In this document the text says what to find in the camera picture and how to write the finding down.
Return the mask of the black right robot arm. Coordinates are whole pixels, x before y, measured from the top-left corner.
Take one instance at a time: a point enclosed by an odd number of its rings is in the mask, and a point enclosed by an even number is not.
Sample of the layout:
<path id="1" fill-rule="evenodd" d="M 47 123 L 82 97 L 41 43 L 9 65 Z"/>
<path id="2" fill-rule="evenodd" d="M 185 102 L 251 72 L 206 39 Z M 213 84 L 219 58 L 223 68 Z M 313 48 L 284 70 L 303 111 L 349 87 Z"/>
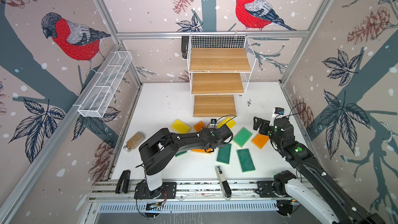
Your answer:
<path id="1" fill-rule="evenodd" d="M 316 190 L 308 190 L 292 172 L 285 170 L 274 176 L 273 191 L 279 197 L 290 196 L 323 224 L 383 224 L 383 218 L 370 213 L 350 197 L 326 173 L 313 153 L 296 141 L 289 119 L 272 121 L 254 117 L 254 130 L 269 137 L 270 143 L 294 169 Z"/>

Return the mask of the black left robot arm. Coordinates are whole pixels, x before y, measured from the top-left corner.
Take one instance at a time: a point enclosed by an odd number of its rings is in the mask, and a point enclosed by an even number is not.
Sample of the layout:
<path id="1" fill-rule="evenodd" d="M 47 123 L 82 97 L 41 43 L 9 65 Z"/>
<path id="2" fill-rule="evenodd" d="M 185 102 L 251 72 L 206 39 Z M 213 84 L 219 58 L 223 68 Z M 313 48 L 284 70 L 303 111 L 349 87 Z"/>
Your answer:
<path id="1" fill-rule="evenodd" d="M 199 132 L 178 134 L 162 128 L 143 142 L 138 151 L 145 171 L 145 182 L 150 192 L 162 188 L 161 172 L 177 153 L 193 149 L 211 150 L 231 142 L 233 133 L 227 125 L 203 128 Z"/>

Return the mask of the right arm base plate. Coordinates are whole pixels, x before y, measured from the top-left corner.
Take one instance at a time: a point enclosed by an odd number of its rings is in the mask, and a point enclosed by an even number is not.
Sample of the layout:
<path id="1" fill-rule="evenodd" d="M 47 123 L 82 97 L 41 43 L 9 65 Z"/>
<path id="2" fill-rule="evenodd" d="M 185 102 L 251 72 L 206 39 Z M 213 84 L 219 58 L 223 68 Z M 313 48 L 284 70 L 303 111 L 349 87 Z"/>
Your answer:
<path id="1" fill-rule="evenodd" d="M 273 182 L 273 180 L 257 181 L 257 189 L 255 189 L 255 193 L 259 195 L 260 198 L 277 198 Z"/>

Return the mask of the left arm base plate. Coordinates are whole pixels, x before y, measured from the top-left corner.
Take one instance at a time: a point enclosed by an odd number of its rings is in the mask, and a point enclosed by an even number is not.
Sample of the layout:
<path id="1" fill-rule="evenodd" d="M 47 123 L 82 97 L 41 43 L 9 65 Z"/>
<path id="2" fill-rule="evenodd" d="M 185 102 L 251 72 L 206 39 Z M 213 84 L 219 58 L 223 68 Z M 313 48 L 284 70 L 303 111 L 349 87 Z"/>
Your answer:
<path id="1" fill-rule="evenodd" d="M 136 185 L 134 199 L 175 199 L 176 187 L 175 182 L 165 182 L 160 188 L 150 191 L 147 182 L 143 180 Z"/>

